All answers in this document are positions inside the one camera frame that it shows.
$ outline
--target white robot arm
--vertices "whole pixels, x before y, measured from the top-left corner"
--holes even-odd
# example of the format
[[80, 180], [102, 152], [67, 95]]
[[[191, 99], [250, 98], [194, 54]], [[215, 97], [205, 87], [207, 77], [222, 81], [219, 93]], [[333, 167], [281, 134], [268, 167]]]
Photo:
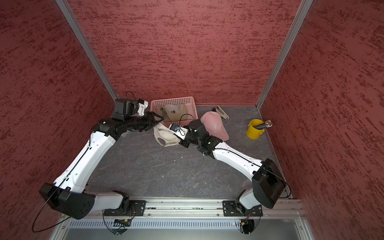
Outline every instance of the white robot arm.
[[[70, 166], [53, 184], [45, 183], [41, 187], [40, 194], [52, 209], [76, 219], [103, 209], [115, 209], [114, 212], [121, 215], [129, 211], [129, 197], [124, 193], [89, 194], [84, 189], [101, 158], [122, 134], [132, 130], [147, 131], [163, 120], [156, 113], [144, 113], [143, 109], [147, 106], [148, 102], [141, 99], [134, 102], [115, 100], [112, 116], [102, 119], [93, 128], [89, 141]], [[176, 124], [170, 126], [170, 130], [180, 138], [180, 144], [185, 147], [190, 143], [198, 145], [197, 149], [204, 155], [227, 163], [252, 181], [253, 188], [243, 192], [237, 200], [240, 214], [245, 215], [249, 209], [260, 204], [268, 208], [274, 206], [285, 185], [271, 160], [254, 159], [231, 148], [217, 137], [210, 136], [200, 120], [194, 120], [180, 129]]]

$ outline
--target yellow bucket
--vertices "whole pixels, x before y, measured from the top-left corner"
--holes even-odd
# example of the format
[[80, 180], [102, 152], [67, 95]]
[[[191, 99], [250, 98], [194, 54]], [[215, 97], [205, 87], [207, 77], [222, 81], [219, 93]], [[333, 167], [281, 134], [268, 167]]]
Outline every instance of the yellow bucket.
[[263, 132], [265, 131], [265, 129], [263, 130], [257, 130], [255, 128], [255, 126], [258, 126], [260, 124], [262, 124], [263, 121], [259, 120], [259, 119], [254, 119], [252, 120], [249, 124], [248, 124], [248, 130], [247, 130], [247, 136], [250, 138], [250, 139], [258, 139], [260, 137], [260, 135], [263, 134]]

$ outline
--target perforated basket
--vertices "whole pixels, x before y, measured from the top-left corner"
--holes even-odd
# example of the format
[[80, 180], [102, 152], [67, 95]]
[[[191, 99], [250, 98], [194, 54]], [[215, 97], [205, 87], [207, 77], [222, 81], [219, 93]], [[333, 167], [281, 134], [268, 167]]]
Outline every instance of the perforated basket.
[[[151, 101], [151, 111], [153, 111], [153, 112], [155, 112], [161, 116], [162, 114], [161, 114], [160, 108], [165, 106], [165, 105], [168, 105], [168, 104], [177, 104], [177, 105], [184, 104], [186, 109], [187, 109], [187, 113], [193, 115], [193, 117], [195, 119], [198, 118], [197, 117], [197, 111], [196, 111], [196, 105], [195, 105], [195, 99], [193, 97], [167, 98], [167, 99], [152, 100]], [[181, 123], [180, 123], [181, 126], [188, 125], [190, 123], [190, 121], [193, 120], [193, 117], [187, 115], [187, 120], [181, 121]], [[172, 123], [176, 123], [177, 125], [179, 124], [179, 122], [164, 122], [163, 121], [163, 125], [166, 127], [169, 127], [169, 125], [171, 125]]]

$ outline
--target stapler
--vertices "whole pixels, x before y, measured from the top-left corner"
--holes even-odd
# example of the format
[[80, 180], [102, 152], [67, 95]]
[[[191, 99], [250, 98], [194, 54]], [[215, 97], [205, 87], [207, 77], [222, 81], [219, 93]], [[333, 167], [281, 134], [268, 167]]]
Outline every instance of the stapler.
[[218, 114], [220, 114], [221, 118], [224, 119], [224, 120], [228, 120], [229, 119], [228, 114], [225, 113], [224, 110], [220, 106], [217, 106], [217, 107], [213, 108], [212, 111], [213, 112], [217, 112]]

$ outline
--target black cable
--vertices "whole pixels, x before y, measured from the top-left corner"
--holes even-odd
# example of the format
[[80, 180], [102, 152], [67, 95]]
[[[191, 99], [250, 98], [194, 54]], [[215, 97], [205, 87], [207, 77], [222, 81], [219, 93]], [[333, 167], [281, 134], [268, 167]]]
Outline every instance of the black cable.
[[288, 183], [287, 183], [284, 179], [282, 179], [281, 177], [279, 177], [279, 176], [277, 176], [276, 174], [274, 174], [273, 172], [271, 172], [271, 171], [265, 169], [263, 166], [259, 166], [259, 165], [257, 165], [256, 163], [249, 161], [249, 160], [246, 159], [245, 157], [243, 157], [243, 156], [241, 156], [240, 154], [238, 154], [238, 153], [236, 153], [236, 152], [234, 152], [234, 151], [231, 151], [231, 150], [229, 150], [229, 149], [225, 149], [225, 148], [215, 148], [215, 149], [227, 150], [227, 151], [229, 151], [229, 152], [231, 152], [231, 153], [233, 153], [233, 154], [236, 154], [237, 156], [243, 158], [243, 159], [246, 160], [247, 162], [252, 163], [252, 164], [258, 166], [258, 167], [260, 167], [261, 169], [266, 170], [266, 171], [269, 172], [269, 173], [272, 173], [273, 175], [275, 175], [276, 177], [280, 178], [280, 179], [283, 181], [284, 188], [285, 188], [286, 186], [288, 186], [288, 188], [289, 188], [289, 190], [290, 190], [290, 193], [288, 194], [287, 197], [279, 197], [279, 198], [286, 199], [286, 198], [289, 198], [289, 197], [291, 196], [291, 193], [292, 193], [292, 192], [291, 192], [291, 188], [289, 187]]
[[260, 219], [261, 219], [261, 218], [262, 218], [262, 215], [260, 214], [259, 221], [257, 221], [257, 224], [255, 225], [255, 228], [254, 228], [254, 229], [256, 229], [257, 226], [259, 225], [259, 223], [260, 223]]
[[181, 134], [181, 131], [180, 131], [180, 129], [181, 129], [181, 119], [182, 119], [185, 115], [189, 115], [189, 116], [193, 117], [193, 120], [196, 121], [196, 119], [195, 119], [195, 117], [194, 117], [193, 115], [191, 115], [191, 114], [189, 114], [189, 113], [185, 113], [185, 114], [183, 114], [183, 115], [180, 117], [180, 121], [179, 121], [179, 132], [180, 132], [180, 135], [181, 135], [181, 136], [185, 136], [185, 133], [184, 133], [184, 135], [183, 135], [183, 134]]
[[129, 97], [129, 96], [127, 95], [127, 93], [131, 93], [131, 94], [132, 94], [132, 97], [135, 99], [135, 101], [137, 101], [136, 98], [135, 98], [135, 95], [134, 95], [133, 92], [131, 92], [131, 91], [126, 91], [125, 95], [123, 95], [123, 96], [118, 96], [116, 99], [121, 98], [121, 97]]
[[247, 221], [247, 223], [248, 223], [248, 218], [249, 218], [250, 216], [251, 216], [251, 212], [249, 213], [249, 215], [248, 215], [248, 217], [247, 217], [246, 219], [242, 219], [240, 222], [242, 222], [242, 221], [244, 220], [244, 221]]
[[52, 196], [56, 193], [56, 191], [60, 188], [60, 186], [64, 183], [64, 181], [65, 181], [65, 179], [60, 183], [60, 185], [57, 187], [57, 189], [56, 189], [56, 190], [49, 196], [49, 198], [47, 199], [47, 201], [45, 201], [44, 205], [41, 207], [39, 213], [36, 215], [35, 220], [34, 220], [33, 223], [32, 223], [32, 232], [34, 232], [34, 233], [38, 233], [38, 232], [42, 232], [42, 231], [48, 230], [48, 229], [50, 229], [50, 228], [53, 228], [53, 227], [59, 225], [59, 224], [62, 223], [63, 221], [65, 221], [65, 220], [71, 218], [71, 217], [67, 217], [67, 218], [64, 219], [63, 221], [61, 221], [61, 222], [59, 222], [59, 223], [57, 223], [57, 224], [55, 224], [55, 225], [53, 225], [53, 226], [47, 227], [47, 228], [45, 228], [45, 229], [42, 229], [42, 230], [37, 230], [37, 231], [34, 230], [34, 226], [35, 226], [35, 224], [36, 224], [36, 220], [37, 220], [37, 218], [39, 217], [41, 211], [44, 209], [45, 205], [46, 205], [47, 202], [51, 199], [51, 197], [52, 197]]
[[104, 225], [105, 227], [113, 234], [113, 235], [116, 235], [116, 233], [112, 232], [111, 229], [109, 229], [109, 227], [107, 226], [107, 223], [105, 222], [105, 219], [104, 219], [104, 210], [102, 210], [101, 214], [103, 215], [103, 221], [104, 221]]
[[47, 204], [47, 202], [51, 199], [51, 197], [56, 193], [56, 191], [60, 188], [60, 186], [65, 182], [65, 180], [68, 179], [68, 176], [71, 174], [71, 172], [73, 171], [73, 169], [77, 166], [77, 164], [80, 162], [80, 160], [83, 158], [83, 156], [87, 153], [88, 149], [89, 149], [89, 147], [87, 147], [87, 149], [85, 150], [85, 152], [81, 155], [81, 157], [79, 158], [79, 160], [76, 162], [76, 164], [73, 166], [73, 168], [69, 171], [69, 173], [67, 174], [67, 176], [66, 176], [66, 177], [64, 178], [64, 180], [60, 183], [60, 185], [56, 188], [56, 190], [49, 196], [49, 198], [47, 199], [47, 201], [45, 201], [44, 205], [41, 207], [39, 213], [37, 213], [37, 216], [36, 216], [35, 220], [34, 220], [33, 223], [32, 223], [32, 232], [34, 232], [34, 233], [38, 233], [38, 232], [45, 231], [45, 230], [47, 230], [47, 229], [50, 229], [50, 228], [53, 228], [54, 226], [59, 225], [59, 224], [62, 223], [63, 221], [65, 221], [65, 220], [67, 220], [67, 219], [70, 218], [70, 217], [67, 217], [67, 218], [64, 219], [63, 221], [61, 221], [61, 222], [59, 222], [59, 223], [57, 223], [57, 224], [55, 224], [55, 225], [53, 225], [53, 226], [50, 226], [50, 227], [48, 227], [48, 228], [45, 228], [45, 229], [43, 229], [43, 230], [35, 231], [35, 230], [33, 229], [34, 226], [35, 226], [36, 220], [37, 220], [37, 218], [39, 217], [39, 215], [40, 215], [41, 211], [43, 210], [44, 206], [45, 206], [45, 205]]
[[[132, 217], [132, 211], [131, 211], [131, 208], [129, 208], [129, 212], [127, 212], [126, 214], [124, 214], [124, 216], [125, 215], [127, 215], [128, 213], [131, 213], [131, 221], [132, 221], [132, 219], [135, 217], [135, 215], [136, 215], [136, 211], [135, 211], [135, 208], [132, 206], [132, 208], [133, 208], [133, 211], [134, 211], [134, 214], [133, 214], [133, 217]], [[103, 215], [103, 221], [104, 221], [104, 225], [105, 225], [105, 227], [113, 234], [113, 235], [121, 235], [122, 233], [124, 233], [125, 231], [123, 231], [122, 233], [119, 233], [119, 229], [120, 228], [122, 228], [122, 227], [124, 227], [124, 230], [125, 230], [125, 226], [121, 226], [121, 227], [119, 227], [117, 230], [116, 230], [116, 233], [114, 233], [113, 231], [112, 231], [112, 228], [111, 229], [109, 229], [109, 227], [107, 226], [107, 223], [105, 222], [105, 219], [104, 219], [104, 210], [102, 210], [102, 213], [101, 213], [102, 215]]]

